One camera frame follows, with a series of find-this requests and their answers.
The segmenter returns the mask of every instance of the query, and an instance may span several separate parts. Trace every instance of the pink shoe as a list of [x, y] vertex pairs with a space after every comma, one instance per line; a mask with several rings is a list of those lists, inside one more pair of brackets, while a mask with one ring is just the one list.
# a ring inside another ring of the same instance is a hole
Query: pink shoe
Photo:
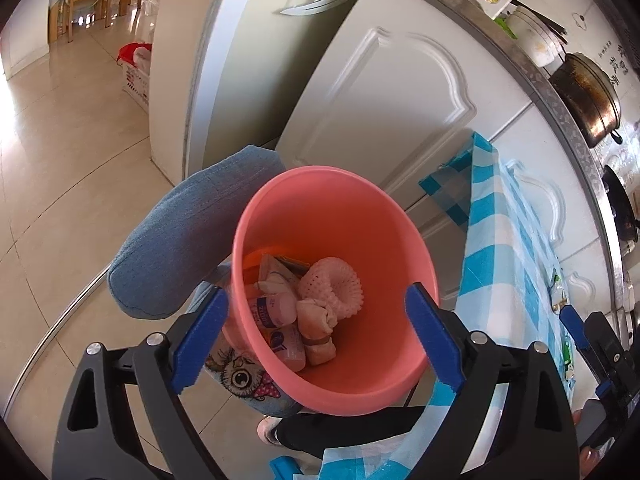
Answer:
[[282, 419], [277, 416], [265, 416], [258, 424], [258, 438], [268, 446], [282, 446], [275, 436], [274, 430]]

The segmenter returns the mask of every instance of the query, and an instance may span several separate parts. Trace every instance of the person's leg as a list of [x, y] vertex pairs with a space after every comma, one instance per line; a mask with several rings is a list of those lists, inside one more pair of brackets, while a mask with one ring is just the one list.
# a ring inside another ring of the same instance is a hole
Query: person's leg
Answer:
[[299, 413], [283, 418], [272, 435], [285, 447], [322, 458], [331, 447], [359, 446], [411, 431], [423, 406], [385, 408], [361, 416]]

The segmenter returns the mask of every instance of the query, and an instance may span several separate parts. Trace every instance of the silver bolt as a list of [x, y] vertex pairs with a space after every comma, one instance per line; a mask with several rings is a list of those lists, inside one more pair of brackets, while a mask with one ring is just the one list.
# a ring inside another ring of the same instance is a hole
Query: silver bolt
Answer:
[[542, 341], [534, 341], [533, 349], [539, 354], [546, 354], [549, 352], [548, 346], [546, 346]]
[[471, 333], [471, 341], [473, 341], [477, 345], [483, 345], [487, 341], [489, 341], [489, 338], [484, 332], [480, 332], [479, 330], [477, 330], [476, 332]]
[[102, 350], [102, 345], [100, 343], [91, 343], [87, 348], [86, 352], [89, 355], [96, 355], [100, 350]]
[[146, 344], [149, 346], [158, 346], [162, 341], [164, 341], [164, 334], [159, 332], [153, 332], [146, 337]]

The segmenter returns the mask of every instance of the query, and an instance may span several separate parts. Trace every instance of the granite countertop edge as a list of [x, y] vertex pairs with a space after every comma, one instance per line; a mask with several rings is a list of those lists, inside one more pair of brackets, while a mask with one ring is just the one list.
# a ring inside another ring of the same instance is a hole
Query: granite countertop edge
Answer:
[[[616, 311], [623, 308], [622, 255], [613, 214], [607, 193], [601, 180], [602, 167], [591, 155], [578, 126], [562, 99], [545, 75], [505, 32], [491, 20], [472, 0], [426, 0], [462, 26], [487, 48], [511, 73], [542, 112], [555, 131], [566, 154], [572, 162], [582, 187], [590, 202], [598, 228], [611, 287], [611, 304]], [[614, 327], [619, 329], [618, 316], [612, 316]], [[618, 335], [628, 347], [626, 330]]]

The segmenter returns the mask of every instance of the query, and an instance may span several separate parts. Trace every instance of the red cloth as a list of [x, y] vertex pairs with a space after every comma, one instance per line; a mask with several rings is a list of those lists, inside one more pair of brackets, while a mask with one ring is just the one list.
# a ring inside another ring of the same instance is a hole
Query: red cloth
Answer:
[[122, 59], [127, 63], [129, 63], [130, 65], [135, 66], [135, 63], [133, 63], [133, 51], [136, 50], [139, 46], [143, 46], [149, 52], [151, 52], [151, 43], [129, 43], [123, 46], [118, 51], [118, 59], [116, 59], [116, 61]]

